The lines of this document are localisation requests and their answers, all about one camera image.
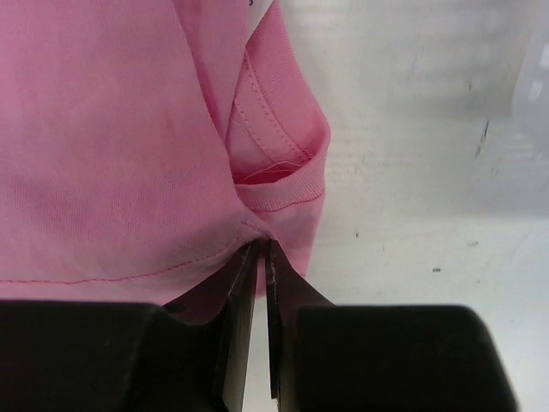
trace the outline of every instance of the pink fabric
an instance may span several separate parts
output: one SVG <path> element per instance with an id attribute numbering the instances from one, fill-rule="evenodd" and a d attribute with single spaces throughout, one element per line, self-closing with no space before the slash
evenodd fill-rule
<path id="1" fill-rule="evenodd" d="M 248 42 L 242 0 L 2 8 L 0 299 L 163 304 L 260 237 L 305 273 L 329 127 L 277 1 Z"/>

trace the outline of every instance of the pink cloth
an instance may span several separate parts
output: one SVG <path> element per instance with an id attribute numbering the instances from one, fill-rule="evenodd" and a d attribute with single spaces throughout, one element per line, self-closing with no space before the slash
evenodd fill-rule
<path id="1" fill-rule="evenodd" d="M 329 127 L 247 8 L 3 1 L 1 299 L 163 304 L 260 237 L 305 273 Z"/>

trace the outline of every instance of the transparent plastic object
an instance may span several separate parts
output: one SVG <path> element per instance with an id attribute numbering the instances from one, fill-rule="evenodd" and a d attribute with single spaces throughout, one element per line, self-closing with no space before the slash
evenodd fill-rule
<path id="1" fill-rule="evenodd" d="M 549 0 L 540 1 L 515 87 L 513 116 L 522 132 L 549 152 Z"/>

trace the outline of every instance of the pink shirt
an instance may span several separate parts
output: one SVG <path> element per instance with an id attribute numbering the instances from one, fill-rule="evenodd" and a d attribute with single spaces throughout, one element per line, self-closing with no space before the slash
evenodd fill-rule
<path id="1" fill-rule="evenodd" d="M 163 304 L 260 237 L 305 273 L 329 127 L 278 2 L 248 42 L 247 9 L 3 2 L 0 299 Z"/>

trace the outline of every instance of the table surface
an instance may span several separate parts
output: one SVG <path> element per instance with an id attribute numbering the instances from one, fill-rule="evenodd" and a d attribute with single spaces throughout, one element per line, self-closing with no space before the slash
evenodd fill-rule
<path id="1" fill-rule="evenodd" d="M 281 3 L 333 131 L 310 282 L 336 303 L 471 306 L 522 410 L 547 412 L 549 154 L 510 119 L 536 0 Z M 244 411 L 270 410 L 259 300 Z"/>

